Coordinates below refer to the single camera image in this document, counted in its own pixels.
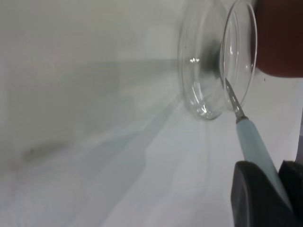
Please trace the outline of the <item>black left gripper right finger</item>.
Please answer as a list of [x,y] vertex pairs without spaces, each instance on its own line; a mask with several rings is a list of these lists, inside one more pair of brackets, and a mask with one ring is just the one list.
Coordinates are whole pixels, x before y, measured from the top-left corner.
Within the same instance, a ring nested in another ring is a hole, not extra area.
[[294,161],[284,161],[279,169],[279,177],[292,205],[292,212],[279,200],[279,226],[301,227],[303,225],[303,165]]

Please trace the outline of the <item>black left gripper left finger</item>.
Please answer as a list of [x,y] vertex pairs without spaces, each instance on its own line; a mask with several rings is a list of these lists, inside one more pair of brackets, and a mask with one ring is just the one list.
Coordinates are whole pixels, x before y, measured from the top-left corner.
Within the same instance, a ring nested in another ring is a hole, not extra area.
[[263,171],[254,163],[235,164],[231,191],[235,227],[298,227],[290,211]]

